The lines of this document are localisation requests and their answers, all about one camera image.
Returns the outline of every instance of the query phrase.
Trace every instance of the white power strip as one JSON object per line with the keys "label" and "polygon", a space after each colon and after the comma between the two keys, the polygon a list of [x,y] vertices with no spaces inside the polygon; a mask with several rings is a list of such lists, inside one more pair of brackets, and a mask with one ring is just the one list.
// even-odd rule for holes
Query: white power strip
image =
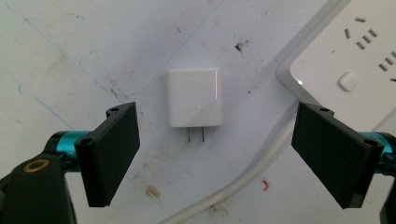
{"label": "white power strip", "polygon": [[395,0],[352,0],[323,20],[276,74],[301,101],[371,131],[396,108],[395,23]]}

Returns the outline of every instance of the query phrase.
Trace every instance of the dirt spot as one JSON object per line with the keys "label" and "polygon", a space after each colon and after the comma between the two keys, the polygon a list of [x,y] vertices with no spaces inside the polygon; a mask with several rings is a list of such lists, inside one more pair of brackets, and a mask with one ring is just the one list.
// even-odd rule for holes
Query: dirt spot
{"label": "dirt spot", "polygon": [[156,198],[156,199],[159,199],[161,197],[160,191],[151,185],[148,185],[146,187],[146,195],[149,196],[150,198]]}
{"label": "dirt spot", "polygon": [[231,199],[226,199],[222,202],[213,204],[212,206],[208,207],[206,211],[212,217],[227,217],[229,215],[227,207],[230,206],[231,202]]}
{"label": "dirt spot", "polygon": [[212,217],[218,217],[218,216],[227,217],[228,216],[227,208],[225,208],[220,203],[213,204],[208,209],[209,209],[208,212],[209,212],[210,216],[212,216]]}
{"label": "dirt spot", "polygon": [[244,48],[244,46],[246,46],[248,44],[248,40],[246,40],[245,42],[239,42],[235,45],[235,48],[242,53],[242,49]]}

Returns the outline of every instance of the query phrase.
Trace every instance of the white power adapter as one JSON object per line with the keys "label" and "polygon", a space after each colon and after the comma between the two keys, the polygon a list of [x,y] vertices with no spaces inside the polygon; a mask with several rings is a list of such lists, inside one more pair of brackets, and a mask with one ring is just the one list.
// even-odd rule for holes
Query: white power adapter
{"label": "white power adapter", "polygon": [[169,125],[190,128],[219,126],[223,122],[221,77],[219,69],[168,71]]}
{"label": "white power adapter", "polygon": [[353,129],[373,130],[396,108],[395,11],[394,0],[350,1],[279,66],[279,80]]}

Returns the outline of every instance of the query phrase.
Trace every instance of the charger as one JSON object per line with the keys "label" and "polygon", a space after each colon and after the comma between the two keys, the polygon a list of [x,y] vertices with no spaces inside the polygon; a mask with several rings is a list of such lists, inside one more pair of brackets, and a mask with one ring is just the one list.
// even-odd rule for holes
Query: charger
{"label": "charger", "polygon": [[169,70],[167,79],[169,125],[187,128],[220,126],[223,122],[221,76],[218,68]]}

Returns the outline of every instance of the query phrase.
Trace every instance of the white cable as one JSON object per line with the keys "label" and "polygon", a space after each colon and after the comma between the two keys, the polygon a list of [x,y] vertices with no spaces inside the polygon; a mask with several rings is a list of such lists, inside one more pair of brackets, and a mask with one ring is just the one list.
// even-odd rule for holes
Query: white cable
{"label": "white cable", "polygon": [[275,134],[276,136],[274,138],[272,136],[269,136],[267,138],[266,142],[268,144],[264,143],[263,146],[264,151],[262,155],[253,164],[251,164],[244,173],[238,176],[232,183],[230,183],[223,189],[218,190],[217,192],[201,200],[200,202],[195,203],[192,206],[187,207],[182,211],[169,217],[163,222],[163,224],[181,223],[182,221],[185,221],[188,218],[200,213],[207,207],[216,204],[226,199],[227,197],[235,194],[238,190],[244,188],[249,183],[251,183],[256,178],[258,178],[266,170],[266,168],[272,163],[272,161],[274,161],[277,158],[277,156],[281,153],[282,151],[281,149],[284,148],[285,145],[290,142],[294,129],[295,115],[292,116],[291,119],[289,119],[290,116],[285,116],[285,117],[278,123],[278,125],[276,125],[278,127],[277,132],[273,132],[272,134],[272,135]]}

